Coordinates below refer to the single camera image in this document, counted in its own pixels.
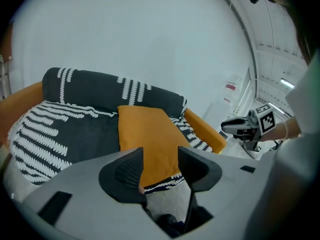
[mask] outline sofa armrest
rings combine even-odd
[[[43,101],[42,82],[30,85],[0,102],[0,144],[8,148],[8,131],[29,109]]]
[[[193,128],[194,133],[204,142],[206,142],[212,151],[219,154],[227,145],[226,140],[216,132],[209,124],[193,113],[190,109],[184,113],[184,118]]]

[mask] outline black and white patterned blanket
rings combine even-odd
[[[163,109],[192,147],[212,152],[183,117],[187,100],[181,95],[138,81],[67,68],[48,70],[42,82],[46,100],[22,116],[8,136],[18,168],[35,186],[74,163],[119,152],[120,105]],[[99,94],[101,85],[106,88],[106,83],[109,88],[117,85],[119,88],[113,95]],[[89,87],[94,91],[88,93]],[[183,181],[178,173],[146,187],[145,192],[168,190]]]

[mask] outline curved white wall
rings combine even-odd
[[[51,67],[80,68],[180,93],[203,116],[251,60],[224,0],[27,0],[14,20],[14,91]]]

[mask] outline person's arm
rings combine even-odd
[[[296,117],[285,121],[288,129],[288,139],[298,136],[301,133]],[[277,123],[275,128],[262,136],[261,142],[281,140],[286,136],[286,127],[283,123]]]

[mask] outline ceiling light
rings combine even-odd
[[[281,78],[280,82],[281,82],[282,84],[290,87],[290,88],[294,88],[294,87],[295,87],[292,83],[288,82],[286,79]]]
[[[278,110],[279,112],[281,112],[282,114],[284,114],[285,112],[283,112],[280,108],[277,108],[275,105],[273,105],[272,103],[269,102],[269,104],[274,107],[276,110]]]

